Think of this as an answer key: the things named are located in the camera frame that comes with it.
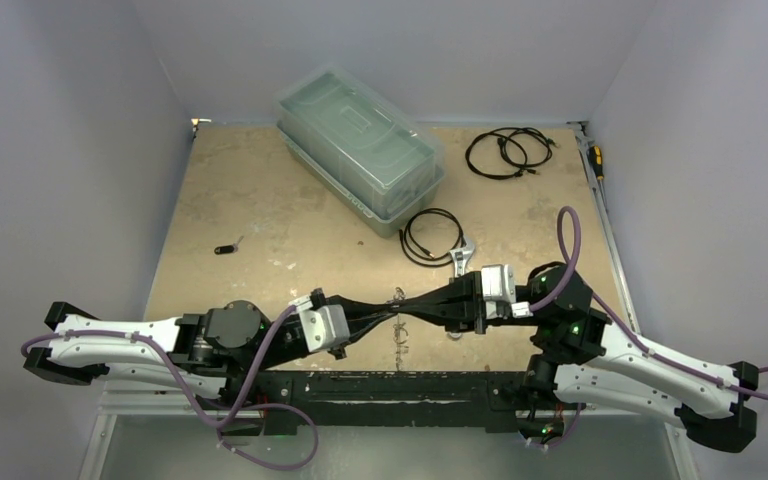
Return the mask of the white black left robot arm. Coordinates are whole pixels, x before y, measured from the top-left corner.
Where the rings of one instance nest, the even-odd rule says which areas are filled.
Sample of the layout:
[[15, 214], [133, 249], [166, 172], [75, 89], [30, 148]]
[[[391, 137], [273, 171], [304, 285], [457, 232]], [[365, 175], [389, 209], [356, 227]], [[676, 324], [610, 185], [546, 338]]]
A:
[[24, 367], [58, 384], [97, 379], [137, 381], [220, 399], [244, 409], [257, 399], [260, 371], [328, 352], [337, 358], [394, 315], [389, 304], [368, 304], [316, 289], [269, 319], [237, 300], [202, 314], [164, 320], [104, 321], [55, 302], [45, 319], [50, 333], [20, 348]]

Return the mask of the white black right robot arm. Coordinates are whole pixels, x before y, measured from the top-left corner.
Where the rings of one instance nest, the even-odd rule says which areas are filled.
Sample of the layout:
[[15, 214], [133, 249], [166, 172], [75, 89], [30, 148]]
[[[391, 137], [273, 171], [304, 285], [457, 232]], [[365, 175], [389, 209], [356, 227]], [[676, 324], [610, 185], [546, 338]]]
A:
[[530, 341], [539, 351], [512, 391], [530, 410], [605, 405], [659, 418], [726, 453], [755, 439], [757, 414], [746, 402], [758, 387], [756, 366], [694, 360], [643, 339], [595, 304], [579, 274], [550, 262], [533, 269], [524, 285], [514, 284], [509, 266], [491, 265], [397, 301], [394, 309], [451, 333], [534, 328]]

